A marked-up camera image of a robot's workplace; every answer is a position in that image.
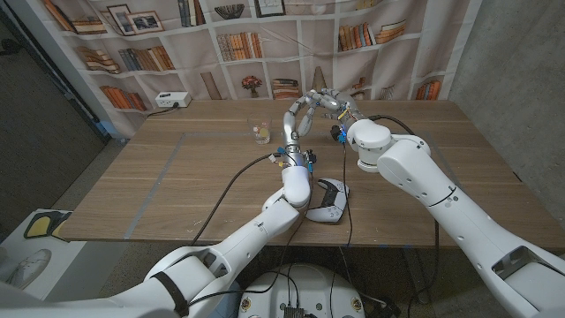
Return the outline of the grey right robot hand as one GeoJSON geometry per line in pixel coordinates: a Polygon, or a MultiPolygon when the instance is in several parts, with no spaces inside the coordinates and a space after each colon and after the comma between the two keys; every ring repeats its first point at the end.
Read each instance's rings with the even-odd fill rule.
{"type": "Polygon", "coordinates": [[[358,120],[366,119],[350,95],[330,88],[322,88],[320,95],[319,104],[325,109],[322,116],[337,120],[344,126],[346,132],[358,120]]]}

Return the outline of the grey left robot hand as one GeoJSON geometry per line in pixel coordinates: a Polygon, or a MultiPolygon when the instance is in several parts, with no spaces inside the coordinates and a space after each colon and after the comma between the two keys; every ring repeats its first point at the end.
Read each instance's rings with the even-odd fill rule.
{"type": "Polygon", "coordinates": [[[304,156],[300,149],[299,139],[310,132],[313,125],[313,116],[318,107],[333,110],[335,108],[335,99],[331,95],[325,95],[311,90],[292,103],[289,110],[283,115],[282,134],[284,150],[287,157],[290,159],[291,166],[304,165],[304,156]],[[308,110],[300,123],[297,124],[297,114],[304,107],[307,107],[308,110]]]}

